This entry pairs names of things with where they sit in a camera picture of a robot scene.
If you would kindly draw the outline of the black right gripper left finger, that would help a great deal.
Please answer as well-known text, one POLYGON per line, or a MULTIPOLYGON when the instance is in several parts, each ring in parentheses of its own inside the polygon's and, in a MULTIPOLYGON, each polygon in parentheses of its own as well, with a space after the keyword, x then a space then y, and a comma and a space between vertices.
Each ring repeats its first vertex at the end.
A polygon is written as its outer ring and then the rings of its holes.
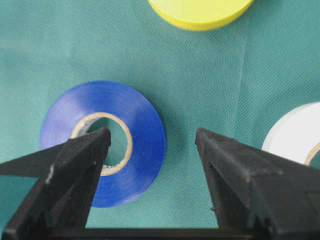
POLYGON ((0 237, 48 240, 83 230, 111 145, 100 128, 0 165, 0 237))

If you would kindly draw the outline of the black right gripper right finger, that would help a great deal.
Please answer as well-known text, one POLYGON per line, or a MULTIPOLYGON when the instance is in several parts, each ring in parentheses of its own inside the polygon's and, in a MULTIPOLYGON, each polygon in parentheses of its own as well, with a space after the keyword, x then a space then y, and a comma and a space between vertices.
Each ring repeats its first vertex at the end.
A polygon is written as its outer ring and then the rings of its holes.
POLYGON ((220 228, 254 240, 319 239, 319 170, 204 128, 195 144, 220 228))

